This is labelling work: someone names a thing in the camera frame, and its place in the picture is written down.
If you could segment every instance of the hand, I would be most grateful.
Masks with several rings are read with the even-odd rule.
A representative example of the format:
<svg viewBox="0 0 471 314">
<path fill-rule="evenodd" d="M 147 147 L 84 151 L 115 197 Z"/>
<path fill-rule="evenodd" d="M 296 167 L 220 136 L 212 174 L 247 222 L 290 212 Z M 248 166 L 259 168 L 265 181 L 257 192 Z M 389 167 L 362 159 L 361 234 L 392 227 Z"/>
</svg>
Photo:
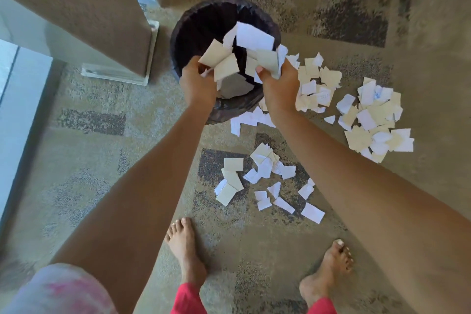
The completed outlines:
<svg viewBox="0 0 471 314">
<path fill-rule="evenodd" d="M 290 61 L 285 60 L 281 66 L 279 80 L 274 79 L 270 71 L 262 66 L 257 66 L 256 71 L 263 82 L 263 94 L 272 120 L 275 122 L 281 113 L 296 113 L 296 97 L 300 84 L 298 71 L 291 65 Z"/>
<path fill-rule="evenodd" d="M 214 71 L 211 71 L 206 77 L 201 77 L 199 59 L 200 56 L 193 56 L 188 64 L 183 67 L 180 86 L 189 107 L 202 107 L 211 112 L 218 95 L 216 82 L 214 81 Z"/>
</svg>

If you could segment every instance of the round black bin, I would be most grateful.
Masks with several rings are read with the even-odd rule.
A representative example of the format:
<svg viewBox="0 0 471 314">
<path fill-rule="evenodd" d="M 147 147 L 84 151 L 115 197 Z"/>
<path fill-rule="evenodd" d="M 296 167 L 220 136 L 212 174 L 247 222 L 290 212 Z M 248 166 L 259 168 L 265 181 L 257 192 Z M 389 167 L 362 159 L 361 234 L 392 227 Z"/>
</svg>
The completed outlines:
<svg viewBox="0 0 471 314">
<path fill-rule="evenodd" d="M 222 43 L 222 38 L 237 21 L 247 23 L 275 38 L 273 50 L 281 43 L 278 25 L 260 7 L 247 0 L 204 0 L 187 10 L 172 31 L 170 37 L 170 58 L 177 80 L 182 68 L 194 56 L 202 56 L 213 39 Z M 234 46 L 239 64 L 239 73 L 255 87 L 249 93 L 230 99 L 216 100 L 207 124 L 225 122 L 250 110 L 263 98 L 262 85 L 247 76 L 245 61 L 247 52 Z"/>
</svg>

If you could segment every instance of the trash can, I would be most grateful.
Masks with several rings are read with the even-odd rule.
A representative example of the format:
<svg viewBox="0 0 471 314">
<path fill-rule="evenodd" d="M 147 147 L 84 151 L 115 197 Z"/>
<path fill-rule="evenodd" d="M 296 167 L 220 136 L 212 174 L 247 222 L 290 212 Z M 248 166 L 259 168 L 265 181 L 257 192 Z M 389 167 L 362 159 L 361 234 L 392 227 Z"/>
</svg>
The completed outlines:
<svg viewBox="0 0 471 314">
<path fill-rule="evenodd" d="M 213 39 L 222 43 L 224 35 L 237 21 L 253 25 L 272 35 L 275 38 L 273 50 L 281 43 L 278 25 L 254 3 L 247 0 L 204 0 L 187 10 L 172 31 L 170 59 L 177 80 L 192 56 L 202 56 Z M 252 109 L 263 98 L 262 85 L 244 73 L 247 51 L 238 46 L 234 46 L 233 50 L 241 70 L 239 73 L 254 88 L 242 96 L 217 98 L 206 124 L 221 123 L 237 117 Z"/>
</svg>

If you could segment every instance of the person's left arm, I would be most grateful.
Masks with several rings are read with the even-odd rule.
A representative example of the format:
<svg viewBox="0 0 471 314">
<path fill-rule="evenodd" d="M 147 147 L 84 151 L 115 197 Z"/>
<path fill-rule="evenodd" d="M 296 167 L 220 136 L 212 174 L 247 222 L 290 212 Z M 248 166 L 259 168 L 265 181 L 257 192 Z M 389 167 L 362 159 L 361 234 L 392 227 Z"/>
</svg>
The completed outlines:
<svg viewBox="0 0 471 314">
<path fill-rule="evenodd" d="M 51 260 L 94 276 L 120 313 L 132 313 L 154 268 L 209 114 L 216 83 L 195 56 L 180 85 L 188 108 L 168 134 L 111 188 Z"/>
</svg>

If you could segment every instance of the person's left hand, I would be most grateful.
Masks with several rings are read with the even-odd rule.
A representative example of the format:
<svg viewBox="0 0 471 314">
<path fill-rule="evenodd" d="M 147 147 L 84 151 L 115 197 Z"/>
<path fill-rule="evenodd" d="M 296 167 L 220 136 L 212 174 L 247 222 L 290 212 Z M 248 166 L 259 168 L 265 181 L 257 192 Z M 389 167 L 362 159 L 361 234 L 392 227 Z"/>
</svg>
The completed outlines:
<svg viewBox="0 0 471 314">
<path fill-rule="evenodd" d="M 209 112 L 216 103 L 218 91 L 214 81 L 214 71 L 206 77 L 199 73 L 200 56 L 193 56 L 183 67 L 180 86 L 185 94 L 185 101 L 189 107 L 203 107 Z"/>
</svg>

